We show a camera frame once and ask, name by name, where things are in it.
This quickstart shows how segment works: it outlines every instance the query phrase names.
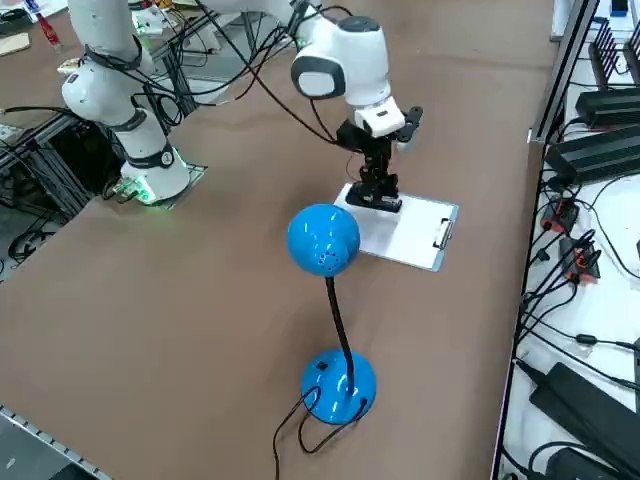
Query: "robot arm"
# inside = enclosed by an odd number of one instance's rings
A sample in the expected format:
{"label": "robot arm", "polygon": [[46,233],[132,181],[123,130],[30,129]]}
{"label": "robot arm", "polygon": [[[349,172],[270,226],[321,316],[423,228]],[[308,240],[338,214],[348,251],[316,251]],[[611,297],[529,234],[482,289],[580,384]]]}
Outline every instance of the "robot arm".
{"label": "robot arm", "polygon": [[[334,23],[308,0],[202,3],[217,13],[261,11],[287,25],[290,35],[307,43],[291,67],[297,90],[310,99],[344,96],[351,123],[371,138],[405,127],[405,115],[391,96],[384,33],[375,20],[349,17]],[[143,203],[179,194],[189,184],[186,165],[153,113],[131,102],[131,96],[142,91],[137,72],[150,75],[154,66],[134,36],[127,2],[68,0],[68,6],[87,55],[63,85],[65,102],[79,116],[112,129],[130,158],[122,176],[135,180],[144,191],[138,197]]]}

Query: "lamp base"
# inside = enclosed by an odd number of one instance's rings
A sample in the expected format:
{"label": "lamp base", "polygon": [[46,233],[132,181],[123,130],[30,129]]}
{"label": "lamp base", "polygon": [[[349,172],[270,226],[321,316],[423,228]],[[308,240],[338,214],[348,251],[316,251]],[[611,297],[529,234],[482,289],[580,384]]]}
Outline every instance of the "lamp base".
{"label": "lamp base", "polygon": [[[347,393],[347,362],[342,350],[321,353],[309,364],[302,376],[302,394],[319,387],[305,399],[307,410],[318,420],[331,425],[352,422],[362,408],[363,417],[376,398],[376,375],[365,357],[353,352],[354,391]],[[367,401],[362,407],[362,399]]]}

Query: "blue desk lamp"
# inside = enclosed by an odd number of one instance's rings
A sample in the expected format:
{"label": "blue desk lamp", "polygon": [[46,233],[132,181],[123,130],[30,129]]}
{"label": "blue desk lamp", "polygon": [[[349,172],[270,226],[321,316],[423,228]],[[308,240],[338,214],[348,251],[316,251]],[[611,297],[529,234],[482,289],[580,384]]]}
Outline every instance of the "blue desk lamp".
{"label": "blue desk lamp", "polygon": [[371,364],[349,347],[334,285],[334,276],[358,254],[358,224],[349,212],[335,205],[312,205],[291,221],[287,247],[300,268],[325,277],[342,347],[321,353],[306,368],[301,386],[305,406],[324,423],[352,423],[369,411],[376,397],[376,376]]}

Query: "desk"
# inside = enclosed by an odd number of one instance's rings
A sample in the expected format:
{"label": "desk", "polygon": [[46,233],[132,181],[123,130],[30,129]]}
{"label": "desk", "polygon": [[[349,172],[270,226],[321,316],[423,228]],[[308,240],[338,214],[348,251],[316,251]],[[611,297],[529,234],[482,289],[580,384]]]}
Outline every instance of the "desk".
{"label": "desk", "polygon": [[[552,2],[348,6],[385,28],[399,104],[425,107],[414,149],[394,162],[401,189],[459,204],[460,217],[439,273],[362,256],[338,279],[378,397],[318,457],[286,432],[282,478],[486,479],[537,182],[526,136],[554,57]],[[270,63],[265,81],[312,121],[290,62]],[[339,100],[318,106],[333,127],[346,115]],[[348,155],[257,88],[198,110],[171,140],[209,166],[173,211],[92,201],[0,289],[2,402],[115,478],[269,477],[271,436],[304,365],[337,345],[322,281],[288,258],[286,229],[304,206],[333,201]],[[322,434],[309,426],[310,438]]]}
{"label": "desk", "polygon": [[[58,54],[51,48],[40,26],[35,23],[28,29],[31,46],[21,52],[0,59],[0,107],[14,105],[46,105],[64,107],[60,93],[63,79],[57,72],[60,64],[72,57],[80,57],[83,47],[71,28],[69,15],[57,13],[47,20],[56,30],[63,44]],[[30,111],[0,116],[0,123],[21,128],[41,125],[54,115],[53,112]]]}
{"label": "desk", "polygon": [[[608,16],[608,9],[609,2],[601,2],[596,15]],[[616,38],[620,46],[633,31],[633,23],[630,16],[624,19],[612,19],[611,26],[614,29],[614,38]],[[589,42],[595,37],[597,28],[597,25],[594,26],[587,36],[585,45],[581,49],[581,59],[588,58],[587,48]],[[622,57],[619,62],[619,69],[623,71],[625,66],[624,57]],[[590,62],[578,60],[571,80],[581,84],[595,85]],[[609,85],[615,86],[615,84],[629,83],[633,83],[630,74],[619,75],[614,71]],[[565,124],[577,117],[576,101],[580,93],[588,90],[596,90],[596,88],[569,85],[565,98],[565,117],[563,119]],[[573,140],[581,136],[594,134],[597,133],[589,132],[586,126],[576,124],[567,127],[565,137],[568,137],[566,138],[567,140]],[[548,179],[551,176],[553,174],[545,173],[544,178]],[[606,183],[607,181],[602,181],[584,186],[577,198],[587,203],[592,203]],[[616,247],[625,265],[635,273],[640,272],[640,260],[636,250],[636,242],[640,239],[640,222],[638,222],[637,216],[633,214],[633,211],[640,202],[639,192],[640,177],[625,178],[607,187],[595,205],[602,226],[606,229],[611,242]],[[547,196],[541,194],[538,200],[538,207],[542,207],[547,202]],[[598,260],[602,278],[597,284],[579,286],[575,299],[569,305],[546,316],[544,321],[569,335],[586,333],[595,335],[600,340],[618,340],[634,343],[640,337],[640,323],[636,315],[640,303],[640,283],[624,273],[619,267],[619,263],[613,257],[602,230],[596,222],[595,215],[590,213],[585,206],[579,205],[579,207],[578,221],[571,232],[571,236],[579,238],[586,230],[595,229],[595,248],[603,252]],[[539,225],[541,215],[540,213],[536,218],[533,238],[537,238],[542,231]],[[533,248],[532,255],[535,255],[537,250],[550,241],[554,235],[556,235],[555,232],[545,234]],[[535,262],[529,269],[526,291],[535,290],[547,272],[558,261],[560,254],[557,243],[549,248],[548,253],[551,257],[549,261],[545,263]],[[565,301],[570,294],[569,287],[553,292],[544,298],[534,313],[539,315],[548,307]],[[533,319],[529,319],[528,324],[532,323]],[[630,381],[635,379],[634,355],[629,350],[610,348],[601,344],[592,348],[585,348],[544,325],[536,327],[535,332],[570,354],[610,375]],[[634,391],[620,387],[602,378],[532,335],[528,335],[522,341],[515,353],[517,357],[524,359],[528,364],[544,373],[548,372],[557,362],[562,362],[632,411],[637,411]],[[534,386],[531,380],[519,368],[514,368],[511,390],[507,399],[504,446],[524,466],[527,465],[533,451],[545,443],[550,441],[575,441],[575,438],[529,402],[529,395],[533,389]],[[557,450],[558,448],[553,448],[544,451],[536,460],[536,471],[544,472],[549,457]],[[513,465],[506,460],[504,461],[504,471],[517,473]]]}

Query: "blue lamp shade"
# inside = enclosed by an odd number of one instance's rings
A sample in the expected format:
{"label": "blue lamp shade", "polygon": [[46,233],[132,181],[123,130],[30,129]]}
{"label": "blue lamp shade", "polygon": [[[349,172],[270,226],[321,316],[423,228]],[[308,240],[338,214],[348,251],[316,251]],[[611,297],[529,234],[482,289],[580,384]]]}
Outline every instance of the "blue lamp shade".
{"label": "blue lamp shade", "polygon": [[335,205],[312,205],[291,221],[287,248],[301,269],[333,277],[358,255],[360,231],[355,218],[346,210]]}

